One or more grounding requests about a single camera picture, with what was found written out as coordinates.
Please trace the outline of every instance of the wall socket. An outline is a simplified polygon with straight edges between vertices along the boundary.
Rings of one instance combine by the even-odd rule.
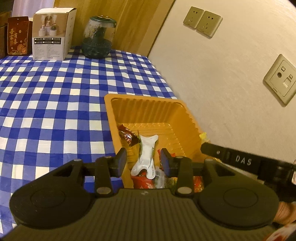
[[[288,104],[296,93],[296,68],[280,54],[263,79]]]
[[[196,30],[213,37],[223,18],[217,14],[205,11],[197,24]]]
[[[183,23],[191,28],[196,28],[203,13],[204,13],[203,9],[200,9],[197,7],[191,7],[189,12],[187,13]]]

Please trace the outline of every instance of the wooden panel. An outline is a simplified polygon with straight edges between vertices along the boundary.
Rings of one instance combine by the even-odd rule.
[[[75,7],[72,38],[81,45],[91,16],[106,15],[117,21],[113,48],[147,56],[175,0],[55,0],[55,7]]]

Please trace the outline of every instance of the blue and white checkered tablecloth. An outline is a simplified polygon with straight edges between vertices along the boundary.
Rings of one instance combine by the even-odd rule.
[[[9,200],[22,185],[75,158],[114,155],[107,93],[175,99],[150,61],[136,54],[113,50],[94,60],[75,47],[64,61],[0,60],[1,234],[16,226]],[[86,179],[87,190],[92,182]]]

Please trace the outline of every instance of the transparent water tank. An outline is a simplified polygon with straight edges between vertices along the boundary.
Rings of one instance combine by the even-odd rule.
[[[88,58],[105,58],[111,50],[116,20],[107,16],[92,16],[85,27],[82,53]]]

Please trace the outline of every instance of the box top flap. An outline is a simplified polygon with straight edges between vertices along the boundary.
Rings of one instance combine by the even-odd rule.
[[[56,8],[42,8],[38,10],[35,14],[42,13],[68,13],[76,8],[73,7],[56,7]]]

